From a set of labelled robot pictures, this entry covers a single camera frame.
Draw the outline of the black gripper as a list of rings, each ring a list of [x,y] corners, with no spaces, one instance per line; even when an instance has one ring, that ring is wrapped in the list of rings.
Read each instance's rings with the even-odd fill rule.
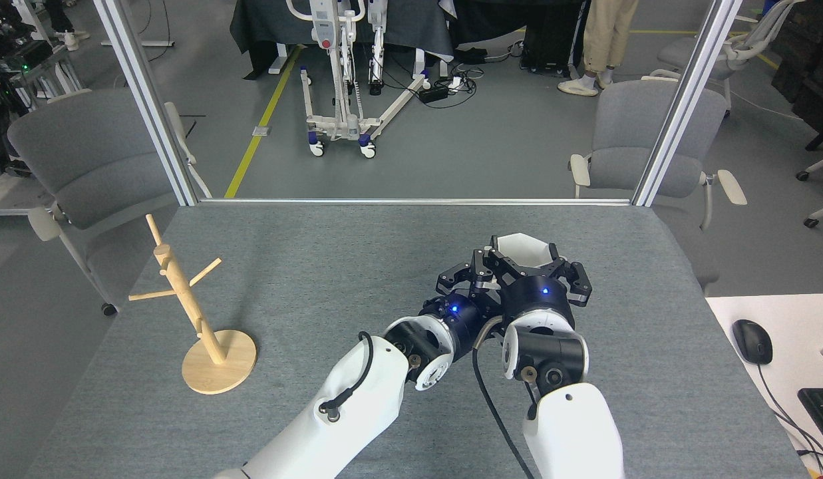
[[[484,282],[490,289],[502,289],[502,316],[510,323],[534,309],[553,309],[569,324],[575,324],[570,304],[585,307],[593,291],[584,266],[558,254],[554,243],[548,244],[551,257],[541,270],[524,267],[491,246],[484,248]]]
[[[421,313],[434,315],[446,324],[454,343],[457,362],[471,351],[488,319],[502,314],[499,296],[493,292],[451,292],[458,285],[469,282],[471,289],[483,288],[487,282],[487,251],[475,249],[469,263],[458,263],[442,272],[436,279],[438,296],[424,301]]]

